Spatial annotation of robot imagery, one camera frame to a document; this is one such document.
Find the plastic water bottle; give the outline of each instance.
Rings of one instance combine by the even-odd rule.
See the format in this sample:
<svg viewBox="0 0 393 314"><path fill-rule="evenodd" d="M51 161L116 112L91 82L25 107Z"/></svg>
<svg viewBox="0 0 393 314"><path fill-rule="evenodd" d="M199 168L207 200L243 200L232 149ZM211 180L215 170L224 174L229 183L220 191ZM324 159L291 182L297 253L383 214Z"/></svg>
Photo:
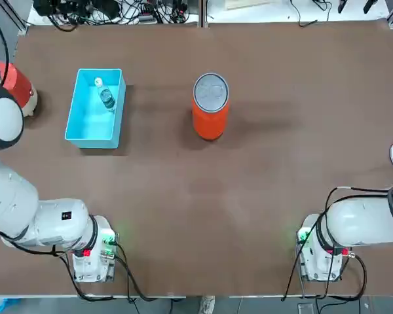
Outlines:
<svg viewBox="0 0 393 314"><path fill-rule="evenodd" d="M103 81L100 77L96 77L94 79L94 84L98 88L99 97L102 100L102 103L105 105L106 109L109 111L114 111L115 98L112 96L109 88L103 84Z"/></svg>

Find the electrical wire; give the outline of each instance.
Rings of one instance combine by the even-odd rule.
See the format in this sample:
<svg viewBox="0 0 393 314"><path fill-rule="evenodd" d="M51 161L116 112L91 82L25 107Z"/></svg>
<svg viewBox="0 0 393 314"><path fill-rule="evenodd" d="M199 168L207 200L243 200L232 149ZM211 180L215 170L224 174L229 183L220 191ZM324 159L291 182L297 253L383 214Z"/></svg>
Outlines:
<svg viewBox="0 0 393 314"><path fill-rule="evenodd" d="M140 314L140 311L138 311L137 303L134 301L133 304L134 304L134 306L136 307L137 313Z"/></svg>
<svg viewBox="0 0 393 314"><path fill-rule="evenodd" d="M120 16L117 21L115 21L115 19L107 20L105 18L105 14L102 13L102 16L100 15L101 12L99 10L95 10L96 14L92 13L89 18L79 16L75 13L71 14L70 18L77 21L78 24L86 24L90 26L128 25L131 24L141 14L141 9L138 6L140 5L141 0L134 0L133 3L129 3L127 0L118 0L117 3L121 6ZM128 5L126 11L124 11L124 4ZM132 13L131 17L127 18L126 15L132 8L135 9L135 11Z"/></svg>
<svg viewBox="0 0 393 314"><path fill-rule="evenodd" d="M73 274L71 273L71 270L70 270L70 265L69 265L69 262L68 262L68 256L65 255L65 257L67 258L67 260L65 260L62 256L60 256L59 258L60 258L60 260L64 263L65 268L67 269L67 272L68 272L68 274L69 274L69 276L70 276L71 283L73 284L74 289L75 289L76 292L77 292L77 295L78 295L81 299L84 299L84 300L89 301L89 302L110 301L110 300L114 300L114 297L113 297L113 296L104 296L103 298L93 298L93 297L87 296L87 295L80 289L80 287L77 286L77 284L76 284L76 282L75 282L75 280L74 280L74 276L73 276Z"/></svg>
<svg viewBox="0 0 393 314"><path fill-rule="evenodd" d="M307 239L310 237L310 234L311 234L311 233L313 232L313 230L315 229L315 227L316 227L318 221L324 216L324 213L328 210L329 199L330 199L331 195L334 193L334 191L336 191L337 189L338 189L338 188L333 188L333 189L330 191L329 195L327 195L327 199L326 199L326 203L325 203L325 210L324 210L324 212L321 213L321 214L319 215L319 217L317 218L316 222L313 224L312 228L310 229L310 231L308 232L308 234L307 234L307 236L306 236L305 241L304 241L303 244L301 245L301 247L300 247L300 249L299 249L299 251L298 251L298 253L297 253L297 256L295 257L294 264L293 264L293 268L291 269L291 273L290 273L290 278L288 279L287 289L286 289L286 291L285 291L285 293L284 293L284 296L281 298L281 301L282 301L282 302L285 301L286 298L287 298L288 291L289 291L290 285L291 285L291 281L292 281L292 279L293 279L294 270L295 270L295 267L296 267L296 265L297 265L297 261L298 261L298 259L300 258L301 251L303 250L303 247L306 245Z"/></svg>
<svg viewBox="0 0 393 314"><path fill-rule="evenodd" d="M163 14L164 14L164 16L163 16L164 20L165 20L166 22L168 22L169 24L171 24L171 23L172 23L172 22L171 22L171 19L172 19L172 12L171 12L171 13L167 12L167 8L168 8L168 7L167 7L163 2L160 2L160 8L162 9L162 12L163 12Z"/></svg>
<svg viewBox="0 0 393 314"><path fill-rule="evenodd" d="M318 313L318 314L321 314L321 313L322 313L322 310L323 310L325 307L336 306L336 305L343 305L343 304L347 304L349 301L344 301L344 302L339 302L339 303L325 304L325 305L323 305L320 309L319 309L319 305L318 305L318 299L315 299L315 302L316 302L316 310L317 310L317 313Z"/></svg>
<svg viewBox="0 0 393 314"><path fill-rule="evenodd" d="M23 19L19 17L19 14L13 9L13 6L9 3L8 0L4 0L6 6L12 11L13 15L19 20L19 22L23 25Z"/></svg>
<svg viewBox="0 0 393 314"><path fill-rule="evenodd" d="M122 258L120 258L119 256L115 255L115 260L121 264L121 266L125 269L127 276L129 276L129 278L131 278L131 282L132 285L134 286L134 290L138 293L138 295L140 296L141 299L143 299L144 301L147 302L152 302L157 300L156 298L148 298L146 297L143 292L141 291L141 289L139 288L136 279L134 278L134 276L132 275L132 272L130 271L130 268L128 267L128 264L126 263L126 261L124 262L124 260L122 260Z"/></svg>
<svg viewBox="0 0 393 314"><path fill-rule="evenodd" d="M19 24L14 20L14 18L7 12L7 10L4 8L4 6L1 4L1 2L0 2L0 7L1 7L1 9L7 14L7 16L12 20L13 24L16 25L16 27L17 27L20 31L23 31L23 29L20 28Z"/></svg>
<svg viewBox="0 0 393 314"><path fill-rule="evenodd" d="M336 280L339 280L339 279L342 279L342 274L343 274L343 272L345 271L345 268L346 268L346 265L348 265L348 262L349 262L349 258L346 258L346 261L345 261L345 263L343 264L343 266L342 266L342 268L341 268L341 271L339 272L339 276L336 277L335 281L336 281Z"/></svg>
<svg viewBox="0 0 393 314"><path fill-rule="evenodd" d="M3 43L3 46L5 47L5 57L6 57L5 74L3 75L3 79L1 80L1 85L3 86L7 79L7 73L9 72L10 58L9 58L9 48L7 47L6 38L3 35L3 31L1 30L1 27L0 27L0 38Z"/></svg>
<svg viewBox="0 0 393 314"><path fill-rule="evenodd" d="M170 299L170 309L169 309L169 314L172 314L173 312L173 299Z"/></svg>
<svg viewBox="0 0 393 314"><path fill-rule="evenodd" d="M70 33L70 32L72 32L72 31L74 31L74 30L79 26L78 24L76 24L76 25L74 25L72 28L63 28L63 27L61 27L61 26L58 25L58 23L56 22L56 20L54 20L54 18L53 18L51 15L48 15L47 17L48 17L48 19L50 20L51 24L52 24L56 29L58 29L59 31L63 31L63 32L65 32L65 33Z"/></svg>
<svg viewBox="0 0 393 314"><path fill-rule="evenodd" d="M24 20L24 19L22 19L22 21L23 21L23 23L25 23L25 24L27 24L27 25L29 25L29 26L38 26L38 25L33 24L33 23L31 23L31 22L28 22L27 20Z"/></svg>
<svg viewBox="0 0 393 314"><path fill-rule="evenodd" d="M291 5L293 6L293 8L297 11L297 14L298 14L298 16L299 16L299 27L305 28L305 27L307 27L307 26L309 26L309 25L312 25L312 24L314 24L314 23L317 22L317 20L314 20L314 21L311 21L311 22L307 22L307 23L305 23L305 24L302 24L302 23L301 23L301 14L300 14L299 9L297 9L297 7L294 5L293 0L290 0L290 4L291 4Z"/></svg>
<svg viewBox="0 0 393 314"><path fill-rule="evenodd" d="M364 261L357 255L355 254L354 257L361 265L362 268L362 273L363 273L363 279L362 279L362 285L360 291L357 293L355 296L332 296L331 298L339 300L339 301L358 301L361 299L361 297L364 295L365 288L367 287L367 268L365 266Z"/></svg>
<svg viewBox="0 0 393 314"><path fill-rule="evenodd" d="M122 256L124 257L124 261L126 262L126 255L123 247L117 243L117 247L121 250ZM130 277L127 276L126 278L126 299L128 300L128 303L132 304L134 303L137 299L133 299L130 296Z"/></svg>
<svg viewBox="0 0 393 314"><path fill-rule="evenodd" d="M332 2L329 2L329 1L326 1L326 0L312 0L312 1L313 1L313 3L315 5L317 5L319 7L320 10L322 10L322 11L326 11L327 10L328 14L327 14L326 21L328 22L329 21L329 14L330 14L330 11L332 9Z"/></svg>
<svg viewBox="0 0 393 314"><path fill-rule="evenodd" d="M332 257L330 260L330 267L329 267L329 274L327 275L327 281L326 281L326 288L325 288L325 293L323 296L317 297L316 299L324 299L328 295L328 290L329 290L329 281L330 281L330 274L332 273L332 265L333 265L333 258L335 257L335 244L332 246Z"/></svg>
<svg viewBox="0 0 393 314"><path fill-rule="evenodd" d="M29 253L29 254L33 254L33 255L52 255L55 257L61 257L62 255L64 255L66 252L63 251L55 251L55 246L52 247L51 251L33 251L33 250L29 250L23 246L20 246L19 244L15 243L15 242L11 242L11 244L16 247L17 249L24 251L25 253Z"/></svg>

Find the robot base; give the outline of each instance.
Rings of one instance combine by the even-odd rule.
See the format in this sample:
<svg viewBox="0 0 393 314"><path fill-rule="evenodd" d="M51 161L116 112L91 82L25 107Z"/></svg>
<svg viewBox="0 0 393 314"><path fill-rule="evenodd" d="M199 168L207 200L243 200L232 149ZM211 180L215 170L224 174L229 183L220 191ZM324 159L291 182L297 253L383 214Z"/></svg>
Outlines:
<svg viewBox="0 0 393 314"><path fill-rule="evenodd" d="M318 217L318 214L311 214L304 220L301 229L297 232L297 253ZM329 277L331 259L332 255L320 246L316 230L314 229L300 254L300 278L306 281L327 281L328 278L330 281L338 280L342 267L342 254L333 256Z"/></svg>
<svg viewBox="0 0 393 314"><path fill-rule="evenodd" d="M111 229L106 218L94 216L98 223L98 237L90 252L78 257L73 254L75 280L78 283L113 281L115 274L117 234Z"/></svg>

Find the bottle cap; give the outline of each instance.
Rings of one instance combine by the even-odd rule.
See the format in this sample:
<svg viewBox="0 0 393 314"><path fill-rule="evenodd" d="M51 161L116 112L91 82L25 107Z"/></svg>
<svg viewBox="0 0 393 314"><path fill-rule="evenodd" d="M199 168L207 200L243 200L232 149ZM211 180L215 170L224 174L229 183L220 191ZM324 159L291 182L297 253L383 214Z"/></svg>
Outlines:
<svg viewBox="0 0 393 314"><path fill-rule="evenodd" d="M94 79L94 84L96 85L96 87L102 87L103 86L103 82L102 82L102 79L100 78L100 77L96 77L95 79Z"/></svg>

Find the wire bundle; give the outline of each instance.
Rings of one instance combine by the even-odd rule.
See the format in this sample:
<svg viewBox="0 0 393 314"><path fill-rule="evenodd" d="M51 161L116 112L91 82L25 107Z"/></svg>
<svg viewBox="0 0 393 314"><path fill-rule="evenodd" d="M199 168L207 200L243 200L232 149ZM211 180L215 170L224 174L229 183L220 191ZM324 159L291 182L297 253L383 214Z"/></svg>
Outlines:
<svg viewBox="0 0 393 314"><path fill-rule="evenodd" d="M77 295L79 296L79 298L86 300L88 302L97 302L97 301L110 301L110 300L114 300L115 298L113 296L105 296L102 298L97 298L97 297L90 297L87 296L82 290L81 288L78 286L78 284L75 282L75 276L72 274L71 270L70 270L70 263L69 263L69 258L67 255L67 251L56 251L56 247L55 245L52 246L52 250L51 251L33 251L30 249L27 249L25 247L20 246L19 244L15 243L15 242L11 242L12 245L14 247L16 247L17 249L25 252L25 253L29 253L29 254L34 254L34 255L51 255L54 257L58 257L64 264L65 268L67 269L67 272L70 276L70 281L73 284L74 289L76 290ZM130 270L130 268L128 267L128 264L126 262L126 255L125 255L125 251L124 249L121 247L121 245L119 243L116 243L116 246L121 250L122 253L122 257L124 259L122 259L121 257L119 257L118 255L115 255L115 260L126 270L127 273L127 300L130 304L134 304L134 306L136 307L136 310L138 312L138 314L140 314L140 312L138 311L137 305L136 305L136 299L133 299L130 297L130 280L132 282L132 285L134 287L134 290L138 293L139 297L141 299L143 299L144 301L147 302L152 302L157 300L156 298L148 298L146 295L144 295L144 293L141 291L141 289L139 288L136 279L134 278L134 276L132 275L132 272Z"/></svg>
<svg viewBox="0 0 393 314"><path fill-rule="evenodd" d="M162 1L158 1L157 3L144 3L142 0L134 0L132 3L129 3L127 0L117 0L117 3L121 6L121 11L119 18L115 19L107 18L103 13L101 17L98 10L96 11L98 19L96 19L95 14L92 13L90 13L88 17L79 16L76 13L55 14L54 16L48 16L48 19L54 27L64 32L74 31L80 24L90 26L137 24L136 20L142 14L152 15L158 24L182 24L189 19L189 14L185 17L185 11L187 10L186 6L185 10L183 10L181 8L169 8ZM132 14L130 17L127 17L132 9Z"/></svg>

